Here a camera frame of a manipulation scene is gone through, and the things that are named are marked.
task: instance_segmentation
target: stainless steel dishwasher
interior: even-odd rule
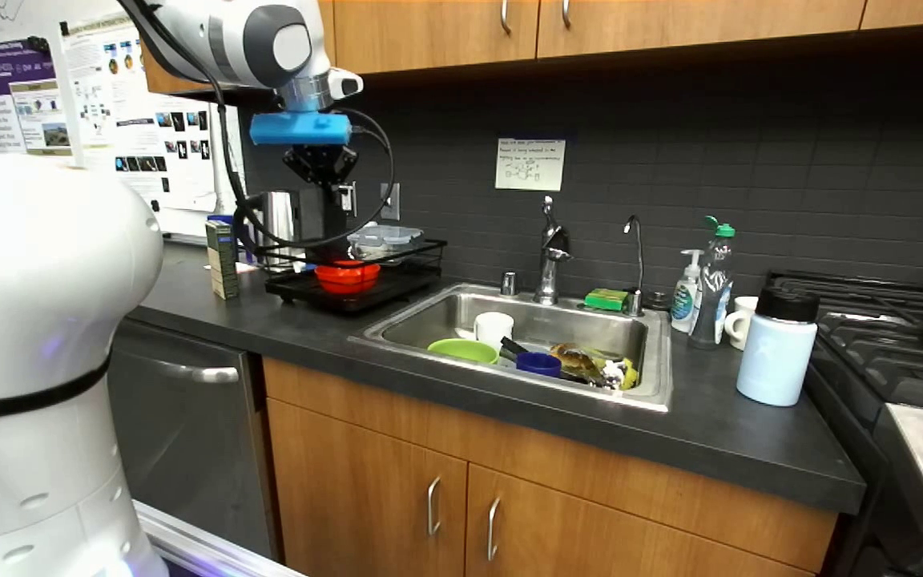
[[[249,357],[125,321],[110,397],[136,501],[280,560],[263,381]]]

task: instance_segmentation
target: electrical outlet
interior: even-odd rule
[[[385,221],[401,221],[401,183],[395,183],[390,203],[378,213],[378,218],[385,218]]]

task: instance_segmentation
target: wall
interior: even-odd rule
[[[0,41],[42,36],[56,40],[59,23],[94,23],[120,13],[117,0],[0,0]]]
[[[742,288],[765,268],[923,283],[923,49],[704,49],[621,63],[371,78],[362,110],[395,138],[403,218],[450,240],[447,268],[540,274],[540,196],[493,192],[497,135],[563,135],[562,288],[629,284],[645,221],[647,288],[669,288],[703,215],[742,227]],[[362,196],[385,156],[362,149]],[[259,187],[290,172],[259,159]]]

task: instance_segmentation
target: upper cabinet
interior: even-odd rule
[[[864,7],[866,0],[543,0],[540,54],[854,32]]]
[[[540,0],[336,0],[336,63],[357,75],[535,57]]]
[[[923,0],[870,0],[864,29],[923,25]]]

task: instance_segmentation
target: green sponge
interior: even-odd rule
[[[584,307],[590,312],[629,312],[629,292],[619,292],[619,288],[592,288],[584,296]]]

